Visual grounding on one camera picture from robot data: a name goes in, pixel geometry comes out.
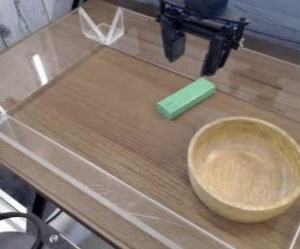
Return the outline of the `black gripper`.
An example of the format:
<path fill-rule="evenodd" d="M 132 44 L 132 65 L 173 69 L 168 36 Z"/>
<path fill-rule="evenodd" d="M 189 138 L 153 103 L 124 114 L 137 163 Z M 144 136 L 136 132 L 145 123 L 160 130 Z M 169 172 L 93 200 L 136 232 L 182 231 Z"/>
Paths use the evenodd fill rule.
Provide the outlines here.
<path fill-rule="evenodd" d="M 247 17 L 224 18 L 228 0 L 160 0 L 157 21 L 162 27 L 162 42 L 169 62 L 185 52 L 185 33 L 210 40 L 201 75 L 214 76 L 225 66 L 231 49 L 244 43 Z"/>

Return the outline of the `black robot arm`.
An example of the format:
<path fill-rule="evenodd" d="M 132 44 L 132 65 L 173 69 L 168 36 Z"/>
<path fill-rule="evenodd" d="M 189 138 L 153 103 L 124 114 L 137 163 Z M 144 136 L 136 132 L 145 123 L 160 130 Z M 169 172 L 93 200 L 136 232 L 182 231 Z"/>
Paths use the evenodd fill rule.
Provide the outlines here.
<path fill-rule="evenodd" d="M 209 41 L 209 50 L 201 68 L 202 76 L 214 76 L 225 66 L 232 50 L 244 43 L 244 30 L 249 21 L 222 18 L 228 0 L 160 0 L 156 21 L 161 23 L 162 44 L 169 62 L 185 53 L 186 34 Z"/>

